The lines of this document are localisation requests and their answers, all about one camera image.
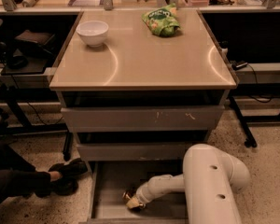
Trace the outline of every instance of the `countertop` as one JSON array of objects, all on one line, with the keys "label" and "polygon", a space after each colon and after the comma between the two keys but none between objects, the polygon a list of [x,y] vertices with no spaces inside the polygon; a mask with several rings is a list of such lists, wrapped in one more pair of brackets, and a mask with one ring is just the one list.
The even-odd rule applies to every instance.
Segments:
[{"label": "countertop", "polygon": [[153,35],[141,20],[149,10],[87,10],[80,22],[105,21],[106,42],[86,46],[74,33],[50,88],[54,91],[234,89],[230,70],[195,9],[179,9],[181,29]]}]

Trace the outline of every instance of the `white bowl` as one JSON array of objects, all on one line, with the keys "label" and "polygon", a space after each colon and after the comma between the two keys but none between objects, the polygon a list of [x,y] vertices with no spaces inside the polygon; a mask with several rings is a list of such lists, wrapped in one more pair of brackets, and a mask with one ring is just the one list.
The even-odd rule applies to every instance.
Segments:
[{"label": "white bowl", "polygon": [[81,40],[88,46],[99,47],[107,38],[109,26],[103,21],[85,21],[76,28]]}]

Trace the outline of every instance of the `drawer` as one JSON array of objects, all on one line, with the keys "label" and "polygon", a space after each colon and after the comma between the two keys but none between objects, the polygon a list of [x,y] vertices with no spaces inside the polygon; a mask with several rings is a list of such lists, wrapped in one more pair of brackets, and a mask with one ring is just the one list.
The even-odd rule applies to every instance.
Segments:
[{"label": "drawer", "polygon": [[63,108],[72,133],[213,130],[223,105],[178,107]]}]

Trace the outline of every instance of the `floor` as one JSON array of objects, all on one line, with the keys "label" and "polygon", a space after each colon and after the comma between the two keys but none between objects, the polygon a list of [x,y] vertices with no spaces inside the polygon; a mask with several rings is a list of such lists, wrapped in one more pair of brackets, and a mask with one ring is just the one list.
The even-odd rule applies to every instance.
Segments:
[{"label": "floor", "polygon": [[[208,144],[218,147],[242,160],[248,167],[252,181],[241,194],[235,194],[243,224],[280,224],[280,126],[251,127],[257,148],[244,146],[245,136],[234,112],[226,106]],[[43,109],[40,117],[49,123],[60,118],[56,110]],[[29,114],[37,122],[37,116]],[[38,170],[48,170],[53,163],[63,162],[65,133],[17,136],[11,146]],[[76,144],[72,159],[78,157]],[[91,175],[78,180],[77,193],[61,197],[51,194],[39,199],[9,198],[0,205],[0,224],[78,224],[85,222],[89,213]]]}]

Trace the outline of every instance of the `person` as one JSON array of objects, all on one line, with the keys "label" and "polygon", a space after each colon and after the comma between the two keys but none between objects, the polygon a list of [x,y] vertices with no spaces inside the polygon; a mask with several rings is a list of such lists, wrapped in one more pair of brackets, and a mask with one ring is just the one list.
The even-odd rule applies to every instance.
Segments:
[{"label": "person", "polygon": [[56,163],[48,171],[39,172],[15,152],[8,144],[0,141],[0,203],[8,197],[71,195],[78,187],[77,178],[88,172],[86,163],[75,159],[68,164]]}]

